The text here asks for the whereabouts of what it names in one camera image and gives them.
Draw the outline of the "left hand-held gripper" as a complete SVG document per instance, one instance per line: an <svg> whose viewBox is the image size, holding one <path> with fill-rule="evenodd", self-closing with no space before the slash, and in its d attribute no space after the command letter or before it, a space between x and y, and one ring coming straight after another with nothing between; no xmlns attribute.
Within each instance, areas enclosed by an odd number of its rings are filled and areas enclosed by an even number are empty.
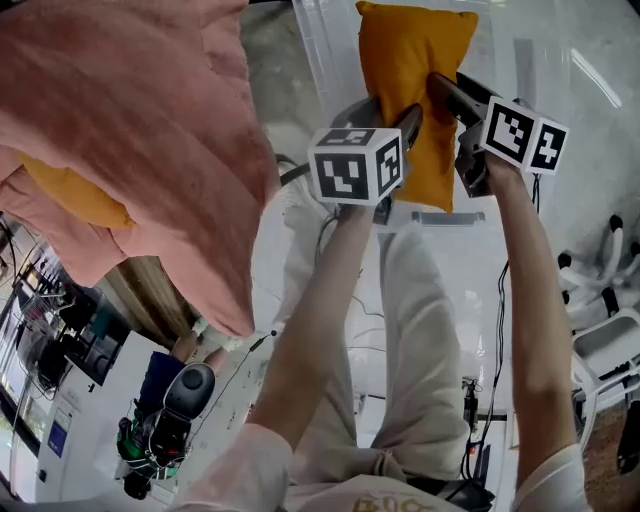
<svg viewBox="0 0 640 512"><path fill-rule="evenodd" d="M423 123L419 103L407 107L395 128L381 127L377 97L360 100L338 113L331 128L316 131L308 148L318 200L375 209L374 222L386 224L391 194L404 181L404 151L409 151Z"/></svg>

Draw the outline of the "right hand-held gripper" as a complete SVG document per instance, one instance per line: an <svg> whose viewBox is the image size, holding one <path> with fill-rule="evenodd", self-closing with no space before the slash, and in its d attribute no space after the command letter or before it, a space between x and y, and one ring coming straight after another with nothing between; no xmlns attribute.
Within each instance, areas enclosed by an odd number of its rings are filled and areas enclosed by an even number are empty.
<svg viewBox="0 0 640 512"><path fill-rule="evenodd" d="M471 198L491 194L485 156L493 154L524 173L555 175L569 128L534 110L498 96L458 71L454 79L439 72L427 77L435 109L471 124L458 137L455 168Z"/></svg>

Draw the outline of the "orange rectangular pillow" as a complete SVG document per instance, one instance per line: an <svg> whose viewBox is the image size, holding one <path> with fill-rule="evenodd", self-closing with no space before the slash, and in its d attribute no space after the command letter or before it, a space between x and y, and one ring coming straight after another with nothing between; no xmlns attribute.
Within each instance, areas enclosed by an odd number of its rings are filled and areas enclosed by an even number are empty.
<svg viewBox="0 0 640 512"><path fill-rule="evenodd" d="M458 123L431 100L427 78L436 72L451 81L477 29L474 12L383 5L361 0L359 55L368 93L379 99L386 126L414 104L423 122L408 152L411 171L396 193L402 201L453 211L454 150Z"/></svg>
<svg viewBox="0 0 640 512"><path fill-rule="evenodd" d="M109 229L136 226L122 203L73 169L51 167L22 152L17 155L43 192L76 218Z"/></svg>

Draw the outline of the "clear plastic storage box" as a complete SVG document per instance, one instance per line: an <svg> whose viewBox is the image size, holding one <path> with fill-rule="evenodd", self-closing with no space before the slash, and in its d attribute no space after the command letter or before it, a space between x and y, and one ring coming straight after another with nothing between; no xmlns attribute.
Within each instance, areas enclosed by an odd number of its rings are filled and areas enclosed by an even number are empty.
<svg viewBox="0 0 640 512"><path fill-rule="evenodd" d="M356 0L293 0L321 107L333 120L364 98L358 49L361 17ZM538 111L551 107L548 86L559 75L561 52L552 37L555 0L376 0L436 10L471 11L479 24L459 72L506 99L521 99ZM500 226L494 197L471 197L454 179L454 210L398 202L389 228L414 221L426 226Z"/></svg>

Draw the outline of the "person's right forearm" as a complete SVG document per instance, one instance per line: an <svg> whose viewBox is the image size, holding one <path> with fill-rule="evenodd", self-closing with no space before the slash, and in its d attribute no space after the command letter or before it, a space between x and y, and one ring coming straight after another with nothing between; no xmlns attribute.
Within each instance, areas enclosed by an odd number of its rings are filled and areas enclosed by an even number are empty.
<svg viewBox="0 0 640 512"><path fill-rule="evenodd" d="M550 456L576 442L571 329L556 261L520 171L492 154L486 163L510 268L517 483L522 484Z"/></svg>

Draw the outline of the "person's left forearm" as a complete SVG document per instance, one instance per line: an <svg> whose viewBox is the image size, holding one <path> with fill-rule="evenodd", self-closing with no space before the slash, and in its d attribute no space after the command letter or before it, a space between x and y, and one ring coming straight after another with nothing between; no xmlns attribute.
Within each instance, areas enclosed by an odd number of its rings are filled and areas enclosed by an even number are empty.
<svg viewBox="0 0 640 512"><path fill-rule="evenodd" d="M274 348L248 422L292 449L313 419L339 352L375 209L349 205L320 252L314 272Z"/></svg>

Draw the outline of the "person's white trousers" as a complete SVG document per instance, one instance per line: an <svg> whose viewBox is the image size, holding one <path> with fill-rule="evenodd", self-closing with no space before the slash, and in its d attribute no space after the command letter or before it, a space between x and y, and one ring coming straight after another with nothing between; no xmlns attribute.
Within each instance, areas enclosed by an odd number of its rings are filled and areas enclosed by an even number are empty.
<svg viewBox="0 0 640 512"><path fill-rule="evenodd" d="M387 355L382 426L370 447L358 447L351 370L340 347L294 452L293 486L339 484L360 475L448 481L460 473L469 427L451 301L417 230L404 227L378 239Z"/></svg>

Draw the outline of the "pink padded lounge chair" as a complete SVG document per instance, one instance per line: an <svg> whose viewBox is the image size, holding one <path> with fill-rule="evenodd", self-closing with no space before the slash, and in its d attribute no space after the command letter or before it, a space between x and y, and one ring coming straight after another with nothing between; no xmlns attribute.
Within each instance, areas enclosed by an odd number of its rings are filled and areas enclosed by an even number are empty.
<svg viewBox="0 0 640 512"><path fill-rule="evenodd" d="M217 330L254 330L251 259L279 189L240 40L248 0L25 0L0 13L0 209L78 284L157 257ZM21 167L68 168L133 226L82 221Z"/></svg>

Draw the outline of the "white office chair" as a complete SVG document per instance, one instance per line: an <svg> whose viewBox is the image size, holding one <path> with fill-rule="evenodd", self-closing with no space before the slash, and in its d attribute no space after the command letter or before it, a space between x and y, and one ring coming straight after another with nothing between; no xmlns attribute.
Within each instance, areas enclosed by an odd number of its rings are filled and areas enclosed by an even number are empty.
<svg viewBox="0 0 640 512"><path fill-rule="evenodd" d="M569 252L557 258L572 329L576 430L587 445L597 412L640 393L640 239L625 241L612 215L595 262Z"/></svg>

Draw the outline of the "black shelf with bins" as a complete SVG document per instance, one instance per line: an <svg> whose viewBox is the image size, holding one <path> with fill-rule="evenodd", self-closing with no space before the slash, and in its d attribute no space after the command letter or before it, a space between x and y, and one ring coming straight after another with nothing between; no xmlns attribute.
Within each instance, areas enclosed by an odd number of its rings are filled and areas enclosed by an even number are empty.
<svg viewBox="0 0 640 512"><path fill-rule="evenodd" d="M72 368L101 386L130 332L104 297L77 285L45 258L24 264L13 286L19 365L51 399Z"/></svg>

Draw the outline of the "black waist device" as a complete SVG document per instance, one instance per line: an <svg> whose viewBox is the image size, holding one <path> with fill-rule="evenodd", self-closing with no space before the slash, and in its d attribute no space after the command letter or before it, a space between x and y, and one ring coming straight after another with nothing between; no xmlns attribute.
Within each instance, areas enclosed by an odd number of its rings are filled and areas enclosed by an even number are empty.
<svg viewBox="0 0 640 512"><path fill-rule="evenodd" d="M410 478L408 484L466 512L489 512L495 500L495 495L474 479Z"/></svg>

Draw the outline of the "person's white shirt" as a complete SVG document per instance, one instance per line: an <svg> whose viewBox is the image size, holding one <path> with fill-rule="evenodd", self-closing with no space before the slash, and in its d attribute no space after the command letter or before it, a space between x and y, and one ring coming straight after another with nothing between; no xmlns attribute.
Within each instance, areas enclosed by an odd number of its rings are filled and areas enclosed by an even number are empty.
<svg viewBox="0 0 640 512"><path fill-rule="evenodd" d="M236 440L168 512L465 512L398 480L359 475L291 486L293 452L278 434L242 427ZM578 445L543 462L516 492L511 512L593 512Z"/></svg>

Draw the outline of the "blue wall sign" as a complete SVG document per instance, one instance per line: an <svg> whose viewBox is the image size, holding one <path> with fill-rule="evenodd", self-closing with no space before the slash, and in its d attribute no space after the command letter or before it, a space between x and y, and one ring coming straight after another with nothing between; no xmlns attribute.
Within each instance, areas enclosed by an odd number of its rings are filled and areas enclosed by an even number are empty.
<svg viewBox="0 0 640 512"><path fill-rule="evenodd" d="M72 416L57 408L49 431L47 446L58 457L63 457L66 440L71 428Z"/></svg>

